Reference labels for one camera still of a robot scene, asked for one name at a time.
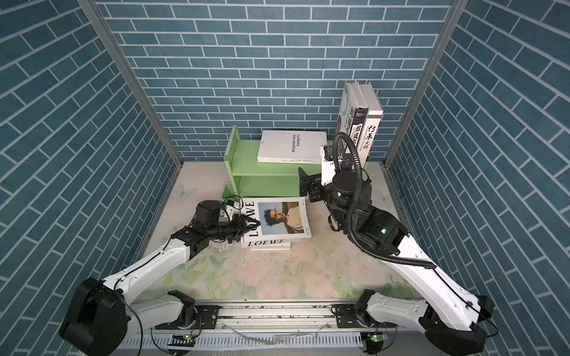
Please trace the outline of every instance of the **green bookshelf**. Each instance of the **green bookshelf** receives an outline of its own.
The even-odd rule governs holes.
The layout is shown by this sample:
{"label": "green bookshelf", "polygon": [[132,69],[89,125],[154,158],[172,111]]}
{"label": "green bookshelf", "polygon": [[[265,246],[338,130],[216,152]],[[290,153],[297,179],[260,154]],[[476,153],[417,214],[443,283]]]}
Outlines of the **green bookshelf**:
{"label": "green bookshelf", "polygon": [[308,175],[321,171],[320,165],[258,162],[259,143],[260,140],[241,140],[238,127],[232,128],[223,155],[230,176],[230,183],[223,190],[224,198],[233,194],[244,198],[297,197],[299,167]]}

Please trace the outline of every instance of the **white book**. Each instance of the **white book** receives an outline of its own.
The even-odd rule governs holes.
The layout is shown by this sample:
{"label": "white book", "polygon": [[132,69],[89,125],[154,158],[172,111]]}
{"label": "white book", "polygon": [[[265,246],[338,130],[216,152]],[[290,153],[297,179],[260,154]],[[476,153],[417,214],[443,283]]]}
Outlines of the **white book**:
{"label": "white book", "polygon": [[242,247],[268,246],[311,238],[304,197],[243,198],[240,209],[261,222],[242,237]]}
{"label": "white book", "polygon": [[360,89],[368,106],[368,114],[364,126],[362,127],[356,149],[359,154],[360,162],[366,162],[366,158],[370,153],[370,147],[372,147],[374,143],[374,136],[378,131],[378,125],[384,115],[384,109],[370,84],[360,84]]}
{"label": "white book", "polygon": [[282,244],[265,244],[265,245],[259,245],[259,246],[251,246],[249,248],[250,251],[288,251],[291,249],[291,243],[290,242],[284,242]]}
{"label": "white book", "polygon": [[[336,123],[336,133],[346,132],[350,136],[355,146],[364,129],[368,105],[364,99],[364,94],[358,83],[345,83],[343,97],[340,100],[339,116]],[[341,143],[344,149],[343,159],[352,162],[349,156],[348,147]]]}
{"label": "white book", "polygon": [[327,144],[325,131],[264,130],[258,162],[321,163],[319,148]]}

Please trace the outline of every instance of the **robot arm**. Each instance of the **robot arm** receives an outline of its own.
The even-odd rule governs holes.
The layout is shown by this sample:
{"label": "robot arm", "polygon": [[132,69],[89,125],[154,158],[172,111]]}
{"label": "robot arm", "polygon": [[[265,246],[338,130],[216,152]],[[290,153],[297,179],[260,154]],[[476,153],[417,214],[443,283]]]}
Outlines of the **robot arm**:
{"label": "robot arm", "polygon": [[[335,148],[340,139],[351,152],[354,171],[346,169],[346,164],[340,168]],[[321,175],[307,176],[299,169],[300,196],[308,194],[311,202],[323,200],[334,231],[347,234],[363,253],[395,269],[424,297],[402,300],[365,290],[354,308],[360,323],[371,327],[377,322],[392,322],[418,330],[452,356],[481,352],[487,334],[477,323],[491,317],[493,302],[455,283],[405,226],[390,213],[372,206],[370,180],[363,181],[356,148],[346,134],[337,134],[333,147],[324,152],[323,161],[328,159],[326,177],[323,174],[326,181]],[[260,225],[237,214],[239,209],[230,208],[230,215],[225,207],[228,220],[224,221],[222,207],[216,200],[199,203],[191,223],[175,232],[165,245],[102,281],[90,278],[81,283],[60,328],[61,337],[89,356],[107,356],[125,336],[139,330],[173,321],[179,328],[191,328],[197,315],[194,300],[177,290],[159,300],[133,301],[161,276],[195,257],[209,241],[239,241],[245,232]]]}
{"label": "robot arm", "polygon": [[[343,154],[337,149],[343,141],[351,156],[345,162],[339,160]],[[321,156],[320,175],[308,176],[299,168],[299,194],[308,194],[311,202],[323,200],[334,231],[342,230],[363,253],[384,261],[425,298],[401,300],[366,290],[355,306],[361,324],[386,321],[418,330],[454,356],[481,352],[487,334],[477,323],[491,317],[494,303],[455,283],[403,224],[372,206],[372,187],[369,180],[363,180],[360,160],[348,135],[335,135],[332,147],[325,146]]]}
{"label": "robot arm", "polygon": [[191,327],[197,311],[194,299],[184,293],[174,290],[158,300],[133,301],[160,277],[195,257],[211,240],[239,241],[245,232],[260,225],[239,214],[222,221],[222,208],[216,200],[199,203],[190,224],[175,232],[166,244],[102,281],[83,281],[75,290],[60,336],[89,356],[107,356],[126,336],[139,330],[173,321],[183,328]]}

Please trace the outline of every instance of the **brick wallpaper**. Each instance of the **brick wallpaper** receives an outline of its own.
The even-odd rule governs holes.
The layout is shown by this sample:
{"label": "brick wallpaper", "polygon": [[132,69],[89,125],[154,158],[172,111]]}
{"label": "brick wallpaper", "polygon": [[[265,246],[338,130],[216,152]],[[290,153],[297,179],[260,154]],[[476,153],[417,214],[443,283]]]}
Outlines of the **brick wallpaper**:
{"label": "brick wallpaper", "polygon": [[0,2],[0,137],[0,355],[65,355],[70,290],[132,262],[173,163],[75,0]]}
{"label": "brick wallpaper", "polygon": [[570,354],[569,19],[470,0],[392,167],[422,245],[495,301],[488,354]]}
{"label": "brick wallpaper", "polygon": [[185,160],[221,160],[232,125],[327,130],[369,80],[382,159],[452,0],[124,0],[101,12]]}

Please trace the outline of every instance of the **floral tabletop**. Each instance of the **floral tabletop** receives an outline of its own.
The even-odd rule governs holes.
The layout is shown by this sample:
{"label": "floral tabletop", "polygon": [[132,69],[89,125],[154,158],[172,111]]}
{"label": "floral tabletop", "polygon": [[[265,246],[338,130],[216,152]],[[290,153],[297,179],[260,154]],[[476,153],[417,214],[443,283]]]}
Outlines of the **floral tabletop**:
{"label": "floral tabletop", "polygon": [[[368,171],[374,206],[397,216],[380,165],[373,162]],[[185,163],[145,254],[188,224],[198,202],[220,199],[228,181],[223,162]],[[419,296],[397,272],[360,252],[346,235],[333,232],[322,202],[307,202],[307,214],[312,238],[291,243],[291,250],[249,251],[240,244],[211,242],[139,300],[159,298],[174,289],[197,300],[354,299],[366,288],[392,297]]]}

